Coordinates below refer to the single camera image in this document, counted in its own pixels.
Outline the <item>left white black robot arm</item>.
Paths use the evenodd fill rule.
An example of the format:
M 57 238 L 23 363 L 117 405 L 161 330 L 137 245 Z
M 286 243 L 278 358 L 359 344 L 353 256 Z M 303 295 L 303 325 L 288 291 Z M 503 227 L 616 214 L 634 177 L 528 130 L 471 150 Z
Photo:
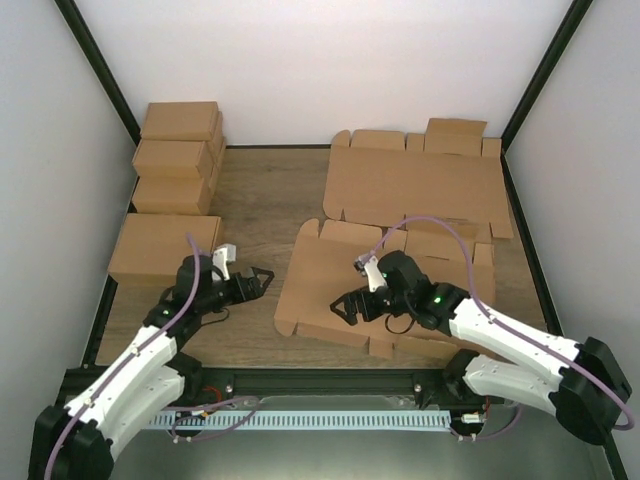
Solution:
M 204 316 L 264 296 L 275 277 L 252 267 L 231 273 L 232 246 L 186 257 L 125 351 L 89 387 L 37 417 L 31 479 L 106 479 L 124 447 L 173 403 L 191 407 L 203 395 L 202 364 L 183 353 Z

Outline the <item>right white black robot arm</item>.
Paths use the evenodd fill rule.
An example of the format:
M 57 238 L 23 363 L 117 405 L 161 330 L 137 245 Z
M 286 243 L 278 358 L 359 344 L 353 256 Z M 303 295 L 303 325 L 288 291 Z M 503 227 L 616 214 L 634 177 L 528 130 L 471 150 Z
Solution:
M 574 437 L 602 445 L 614 430 L 635 426 L 632 388 L 610 347 L 545 333 L 480 301 L 474 291 L 433 282 L 407 254 L 358 257 L 366 286 L 330 305 L 350 326 L 408 315 L 413 325 L 484 348 L 461 350 L 444 378 L 447 396 L 501 397 L 544 411 Z

